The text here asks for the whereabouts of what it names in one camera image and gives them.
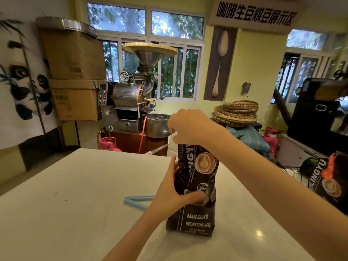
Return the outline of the person's left hand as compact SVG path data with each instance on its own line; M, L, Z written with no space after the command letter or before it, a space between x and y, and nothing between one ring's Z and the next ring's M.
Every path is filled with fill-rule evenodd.
M159 188L145 213L162 222L169 218L180 208L186 206L185 194L179 195L174 186L174 177L178 172L178 162L176 156L171 158L168 170L159 185Z

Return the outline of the person's right hand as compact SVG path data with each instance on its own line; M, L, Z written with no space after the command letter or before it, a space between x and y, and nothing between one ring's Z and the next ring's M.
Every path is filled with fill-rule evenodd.
M200 109L180 109L174 114L184 114L188 118L191 145L204 146L208 135L215 136L221 126L211 121Z

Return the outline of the black coffee bag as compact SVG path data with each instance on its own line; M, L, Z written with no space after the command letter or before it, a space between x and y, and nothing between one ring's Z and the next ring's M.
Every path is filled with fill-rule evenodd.
M336 151L328 158L320 158L308 187L348 216L348 154Z
M199 145L178 144L177 150L180 169L174 177L176 192L184 195L201 190L205 198L171 215L166 229L211 237L215 226L215 177L220 162Z

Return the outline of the person's left forearm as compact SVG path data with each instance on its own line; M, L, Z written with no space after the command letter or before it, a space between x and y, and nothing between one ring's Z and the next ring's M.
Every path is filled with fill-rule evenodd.
M150 236L166 218L164 211L149 207L102 261L136 261Z

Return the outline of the steel cooling drum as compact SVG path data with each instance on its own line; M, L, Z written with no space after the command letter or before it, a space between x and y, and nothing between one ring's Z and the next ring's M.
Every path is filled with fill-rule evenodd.
M165 138L171 135L168 127L168 114L148 114L145 122L144 133L150 138Z

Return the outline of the brown wooden cabinet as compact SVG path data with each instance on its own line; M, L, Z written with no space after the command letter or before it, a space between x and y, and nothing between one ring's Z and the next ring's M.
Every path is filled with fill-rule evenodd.
M123 152L138 153L142 135L134 135L134 134L128 134L128 133L122 133L122 132L108 132L108 131L101 133L101 138L109 137L109 136L116 138L116 146ZM151 138L144 135L140 154L145 154L149 151L152 151L163 145L168 144L168 138L169 137Z

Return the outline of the light blue bag clip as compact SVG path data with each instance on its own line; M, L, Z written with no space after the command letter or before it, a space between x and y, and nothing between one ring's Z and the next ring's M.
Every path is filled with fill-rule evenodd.
M130 196L124 198L124 204L145 211L149 206L142 202L151 202L153 199L154 196Z

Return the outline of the steel coffee roaster machine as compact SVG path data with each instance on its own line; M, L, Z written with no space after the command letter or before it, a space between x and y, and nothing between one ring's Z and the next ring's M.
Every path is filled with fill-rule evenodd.
M138 73L123 71L120 82L100 82L98 105L102 129L106 132L140 134L145 117L154 109L151 97L155 78L153 68L164 57L176 56L177 48L154 43L130 42L122 51L136 56Z

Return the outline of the large white framed window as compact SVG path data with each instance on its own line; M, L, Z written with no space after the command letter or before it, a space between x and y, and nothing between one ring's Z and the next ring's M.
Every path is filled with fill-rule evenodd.
M102 40L106 79L121 82L123 71L139 73L139 59L122 51L128 42L163 44L177 49L177 55L155 63L158 77L152 97L195 101L203 47L204 18L170 13L153 8L123 7L87 3L89 24Z

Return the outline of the small brown cardboard box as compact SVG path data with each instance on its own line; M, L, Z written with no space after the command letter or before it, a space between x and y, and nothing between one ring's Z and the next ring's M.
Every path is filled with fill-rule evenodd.
M100 83L107 84L107 80L49 79L49 87L59 120L100 120Z

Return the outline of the white chest counter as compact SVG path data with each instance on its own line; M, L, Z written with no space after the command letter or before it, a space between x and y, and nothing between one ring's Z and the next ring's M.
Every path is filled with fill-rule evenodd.
M310 158L326 159L326 155L294 140L286 134L278 135L279 148L275 154L275 160L283 167L300 167Z

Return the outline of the large brown cardboard box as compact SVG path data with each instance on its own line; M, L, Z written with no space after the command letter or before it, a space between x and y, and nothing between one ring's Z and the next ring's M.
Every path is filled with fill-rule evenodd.
M106 79L102 41L72 30L39 29L38 34L52 79Z

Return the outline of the white banner sign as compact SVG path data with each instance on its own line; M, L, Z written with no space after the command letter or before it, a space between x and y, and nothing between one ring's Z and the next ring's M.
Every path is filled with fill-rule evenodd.
M273 34L289 34L305 5L288 0L213 0L207 24Z

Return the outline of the black roasting machine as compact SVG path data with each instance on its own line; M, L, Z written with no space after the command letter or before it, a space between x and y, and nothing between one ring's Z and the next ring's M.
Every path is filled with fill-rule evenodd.
M326 156L348 155L348 71L336 71L334 79L307 78L295 95L287 135Z

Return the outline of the round steel lid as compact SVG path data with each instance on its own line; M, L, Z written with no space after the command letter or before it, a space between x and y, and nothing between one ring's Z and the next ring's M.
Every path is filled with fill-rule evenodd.
M97 38L95 28L90 26L89 24L86 24L80 21L65 19L60 17L44 16L44 17L37 17L35 19L35 22L39 29L71 30L71 31L85 33L87 35L92 36L95 39Z

